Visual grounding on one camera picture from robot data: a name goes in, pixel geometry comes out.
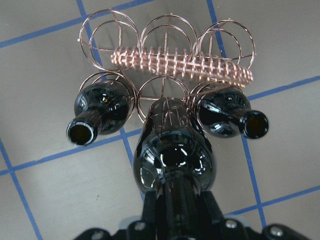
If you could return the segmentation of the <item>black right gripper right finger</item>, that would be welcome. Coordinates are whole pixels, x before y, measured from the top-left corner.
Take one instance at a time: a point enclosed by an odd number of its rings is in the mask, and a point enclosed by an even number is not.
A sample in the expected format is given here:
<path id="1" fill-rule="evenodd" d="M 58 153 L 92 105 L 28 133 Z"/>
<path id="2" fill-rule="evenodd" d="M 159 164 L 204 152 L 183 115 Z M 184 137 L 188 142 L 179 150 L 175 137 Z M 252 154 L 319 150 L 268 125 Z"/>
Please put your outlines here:
<path id="1" fill-rule="evenodd" d="M 218 224 L 224 219 L 224 215 L 211 191 L 202 191 L 201 198 L 203 200 L 204 212 L 208 217 L 211 225 Z"/>

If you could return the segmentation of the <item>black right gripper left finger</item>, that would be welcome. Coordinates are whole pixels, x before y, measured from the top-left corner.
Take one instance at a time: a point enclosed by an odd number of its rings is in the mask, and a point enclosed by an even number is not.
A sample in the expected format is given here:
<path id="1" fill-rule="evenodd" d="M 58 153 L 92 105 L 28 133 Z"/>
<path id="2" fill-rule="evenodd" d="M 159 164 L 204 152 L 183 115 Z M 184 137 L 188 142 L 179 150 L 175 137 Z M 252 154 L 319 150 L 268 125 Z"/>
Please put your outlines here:
<path id="1" fill-rule="evenodd" d="M 158 197 L 156 192 L 146 192 L 144 196 L 141 220 L 154 227 L 159 221 Z"/>

